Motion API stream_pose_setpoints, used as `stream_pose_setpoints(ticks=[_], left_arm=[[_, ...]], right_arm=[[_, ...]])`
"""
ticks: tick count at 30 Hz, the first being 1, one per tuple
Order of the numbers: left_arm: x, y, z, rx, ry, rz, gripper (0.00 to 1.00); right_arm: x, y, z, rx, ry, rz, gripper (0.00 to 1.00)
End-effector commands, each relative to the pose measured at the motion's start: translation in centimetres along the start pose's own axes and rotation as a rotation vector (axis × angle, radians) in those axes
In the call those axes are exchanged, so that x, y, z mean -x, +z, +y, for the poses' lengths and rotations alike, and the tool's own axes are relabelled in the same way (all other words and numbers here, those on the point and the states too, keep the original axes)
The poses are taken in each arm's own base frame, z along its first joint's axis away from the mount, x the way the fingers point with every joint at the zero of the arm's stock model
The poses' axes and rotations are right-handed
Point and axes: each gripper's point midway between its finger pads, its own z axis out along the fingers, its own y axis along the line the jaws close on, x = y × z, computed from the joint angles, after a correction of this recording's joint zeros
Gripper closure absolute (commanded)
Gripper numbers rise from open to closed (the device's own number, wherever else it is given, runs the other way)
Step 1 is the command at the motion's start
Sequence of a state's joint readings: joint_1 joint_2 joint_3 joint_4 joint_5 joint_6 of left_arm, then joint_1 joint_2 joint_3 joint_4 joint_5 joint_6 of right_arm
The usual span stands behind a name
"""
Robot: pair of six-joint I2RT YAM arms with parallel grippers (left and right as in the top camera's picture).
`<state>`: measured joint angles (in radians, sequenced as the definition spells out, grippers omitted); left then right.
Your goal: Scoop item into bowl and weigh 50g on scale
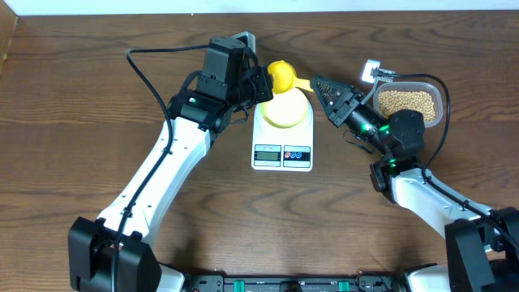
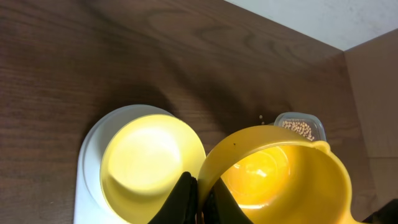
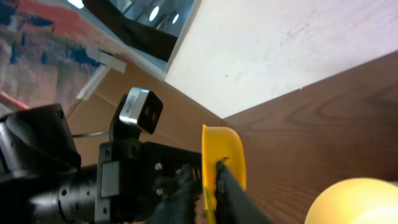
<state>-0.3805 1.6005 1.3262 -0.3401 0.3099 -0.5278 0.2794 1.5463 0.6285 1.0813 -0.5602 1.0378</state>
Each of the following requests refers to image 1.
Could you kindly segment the yellow plastic scoop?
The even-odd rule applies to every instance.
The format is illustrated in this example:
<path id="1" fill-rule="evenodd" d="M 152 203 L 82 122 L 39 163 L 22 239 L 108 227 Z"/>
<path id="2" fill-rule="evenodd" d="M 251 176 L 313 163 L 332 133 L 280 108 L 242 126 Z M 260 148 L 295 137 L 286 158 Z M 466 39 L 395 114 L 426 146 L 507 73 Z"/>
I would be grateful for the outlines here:
<path id="1" fill-rule="evenodd" d="M 298 78 L 294 67 L 283 60 L 272 62 L 268 66 L 268 73 L 272 76 L 272 91 L 276 94 L 288 92 L 292 88 L 313 92 L 311 82 Z"/>

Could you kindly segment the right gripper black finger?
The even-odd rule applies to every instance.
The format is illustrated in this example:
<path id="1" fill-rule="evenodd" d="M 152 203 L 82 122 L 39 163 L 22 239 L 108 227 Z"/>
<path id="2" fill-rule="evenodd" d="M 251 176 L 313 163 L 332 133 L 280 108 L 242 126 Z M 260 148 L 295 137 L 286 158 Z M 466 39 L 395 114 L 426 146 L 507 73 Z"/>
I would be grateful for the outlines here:
<path id="1" fill-rule="evenodd" d="M 337 102 L 337 98 L 339 97 L 339 86 L 335 83 L 316 83 L 314 92 L 318 97 L 324 112 L 327 115 L 330 115 Z"/>
<path id="2" fill-rule="evenodd" d="M 311 78 L 310 86 L 319 99 L 334 100 L 352 91 L 354 88 L 350 84 L 344 84 L 334 79 L 329 79 L 321 75 Z"/>

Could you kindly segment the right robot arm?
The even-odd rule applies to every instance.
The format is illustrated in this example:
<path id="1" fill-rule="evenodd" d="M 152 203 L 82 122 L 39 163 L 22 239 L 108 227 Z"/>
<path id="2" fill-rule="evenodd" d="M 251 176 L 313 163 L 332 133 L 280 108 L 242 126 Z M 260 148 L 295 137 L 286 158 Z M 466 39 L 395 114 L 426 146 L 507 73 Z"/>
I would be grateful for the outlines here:
<path id="1" fill-rule="evenodd" d="M 347 126 L 362 149 L 380 153 L 370 165 L 374 189 L 419 216 L 445 241 L 446 266 L 413 268 L 392 283 L 392 291 L 518 289 L 517 209 L 477 203 L 437 179 L 419 159 L 425 131 L 421 113 L 401 109 L 385 118 L 368 104 L 368 95 L 320 75 L 310 87 L 334 126 Z"/>

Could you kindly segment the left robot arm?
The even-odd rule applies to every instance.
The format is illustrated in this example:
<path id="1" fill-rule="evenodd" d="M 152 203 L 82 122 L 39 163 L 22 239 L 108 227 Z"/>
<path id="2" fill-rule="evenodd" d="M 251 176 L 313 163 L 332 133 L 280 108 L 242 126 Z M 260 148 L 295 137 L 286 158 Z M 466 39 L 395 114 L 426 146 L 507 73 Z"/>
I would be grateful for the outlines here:
<path id="1" fill-rule="evenodd" d="M 204 65 L 179 91 L 157 101 L 165 116 L 159 137 L 120 195 L 94 221 L 78 217 L 68 234 L 75 291 L 180 291 L 184 273 L 160 263 L 152 248 L 162 220 L 188 174 L 232 114 L 270 101 L 272 77 L 258 62 L 255 36 L 215 36 Z"/>

